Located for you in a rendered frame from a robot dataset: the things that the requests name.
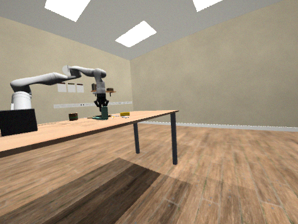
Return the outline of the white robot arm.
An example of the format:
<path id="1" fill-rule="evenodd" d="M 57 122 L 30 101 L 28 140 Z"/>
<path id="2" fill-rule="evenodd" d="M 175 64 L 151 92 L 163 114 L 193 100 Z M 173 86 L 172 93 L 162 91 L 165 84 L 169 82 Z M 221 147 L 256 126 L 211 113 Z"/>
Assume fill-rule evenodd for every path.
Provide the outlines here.
<path id="1" fill-rule="evenodd" d="M 85 76 L 94 77 L 96 80 L 96 93 L 106 93 L 105 82 L 102 78 L 106 77 L 106 72 L 101 69 L 86 69 L 83 67 L 73 66 L 69 68 L 71 76 L 65 76 L 58 73 L 49 73 L 42 76 L 29 77 L 24 79 L 17 79 L 10 83 L 14 93 L 11 99 L 11 110 L 14 109 L 31 109 L 31 89 L 29 85 L 44 84 L 54 85 L 60 82 L 77 79 Z M 24 92 L 22 92 L 24 91 Z"/>

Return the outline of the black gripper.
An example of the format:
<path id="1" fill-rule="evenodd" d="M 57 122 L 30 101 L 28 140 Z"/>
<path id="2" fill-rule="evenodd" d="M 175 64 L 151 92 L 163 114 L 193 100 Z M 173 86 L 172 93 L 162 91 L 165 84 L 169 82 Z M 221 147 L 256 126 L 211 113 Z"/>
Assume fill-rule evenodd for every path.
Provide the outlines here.
<path id="1" fill-rule="evenodd" d="M 106 104 L 105 104 L 105 102 L 106 102 Z M 97 93 L 97 100 L 95 100 L 94 103 L 96 104 L 97 107 L 99 107 L 100 112 L 101 112 L 101 107 L 107 106 L 108 102 L 109 101 L 106 99 L 106 93 Z"/>

